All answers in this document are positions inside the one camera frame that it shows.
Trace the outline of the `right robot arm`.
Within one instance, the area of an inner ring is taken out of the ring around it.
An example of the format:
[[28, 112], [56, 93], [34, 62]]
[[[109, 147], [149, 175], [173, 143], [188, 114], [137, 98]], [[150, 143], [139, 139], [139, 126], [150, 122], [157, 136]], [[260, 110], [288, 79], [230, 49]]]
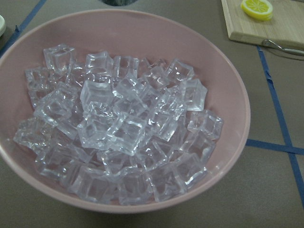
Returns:
[[115, 7], [127, 6], [135, 3], [136, 1], [137, 0], [101, 0], [101, 2], [103, 2], [104, 4]]

